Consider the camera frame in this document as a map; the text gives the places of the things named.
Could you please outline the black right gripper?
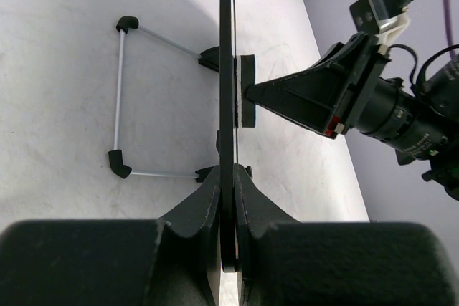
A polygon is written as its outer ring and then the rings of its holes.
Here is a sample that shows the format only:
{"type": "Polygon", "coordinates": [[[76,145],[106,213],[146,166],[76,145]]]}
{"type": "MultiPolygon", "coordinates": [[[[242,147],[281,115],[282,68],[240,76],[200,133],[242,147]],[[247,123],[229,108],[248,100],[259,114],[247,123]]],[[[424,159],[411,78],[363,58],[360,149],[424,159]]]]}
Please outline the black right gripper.
{"type": "Polygon", "coordinates": [[[372,70],[387,59],[381,44],[358,32],[338,42],[309,68],[248,87],[245,98],[276,115],[326,138],[345,124],[372,70]]]}

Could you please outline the white board with black frame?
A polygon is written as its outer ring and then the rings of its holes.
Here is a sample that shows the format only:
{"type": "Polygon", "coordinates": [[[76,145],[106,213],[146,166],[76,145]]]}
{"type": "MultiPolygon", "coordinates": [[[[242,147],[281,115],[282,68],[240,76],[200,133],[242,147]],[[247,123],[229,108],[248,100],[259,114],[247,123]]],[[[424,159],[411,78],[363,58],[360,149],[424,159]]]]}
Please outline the white board with black frame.
{"type": "Polygon", "coordinates": [[[220,244],[225,273],[237,271],[235,232],[235,74],[233,0],[219,0],[219,167],[220,244]]]}

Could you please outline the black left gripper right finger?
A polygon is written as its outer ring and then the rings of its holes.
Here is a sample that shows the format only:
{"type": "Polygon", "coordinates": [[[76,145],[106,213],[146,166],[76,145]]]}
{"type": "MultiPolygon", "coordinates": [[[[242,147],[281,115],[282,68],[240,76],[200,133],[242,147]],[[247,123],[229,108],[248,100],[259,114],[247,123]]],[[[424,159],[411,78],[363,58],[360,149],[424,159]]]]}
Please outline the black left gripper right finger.
{"type": "Polygon", "coordinates": [[[413,223],[299,222],[234,172],[241,305],[456,305],[440,240],[413,223]]]}

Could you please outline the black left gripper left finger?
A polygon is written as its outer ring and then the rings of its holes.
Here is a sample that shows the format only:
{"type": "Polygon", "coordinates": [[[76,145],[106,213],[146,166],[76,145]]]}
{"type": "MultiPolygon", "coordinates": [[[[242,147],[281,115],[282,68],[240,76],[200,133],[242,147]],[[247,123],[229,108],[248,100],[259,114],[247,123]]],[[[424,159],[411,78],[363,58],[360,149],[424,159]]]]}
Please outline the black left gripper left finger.
{"type": "Polygon", "coordinates": [[[217,305],[220,169],[158,219],[19,221],[1,234],[3,305],[217,305]]]}

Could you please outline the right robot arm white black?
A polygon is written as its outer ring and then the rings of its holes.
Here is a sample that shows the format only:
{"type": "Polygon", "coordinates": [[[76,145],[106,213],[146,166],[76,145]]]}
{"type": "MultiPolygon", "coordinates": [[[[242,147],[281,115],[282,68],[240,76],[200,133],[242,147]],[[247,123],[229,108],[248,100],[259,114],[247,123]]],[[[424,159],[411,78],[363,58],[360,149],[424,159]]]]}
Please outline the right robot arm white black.
{"type": "Polygon", "coordinates": [[[388,145],[401,166],[428,161],[425,181],[458,197],[458,85],[440,75],[436,95],[420,70],[411,92],[400,78],[384,79],[389,49],[359,32],[333,45],[306,70],[244,88],[244,100],[323,137],[349,130],[388,145]]]}

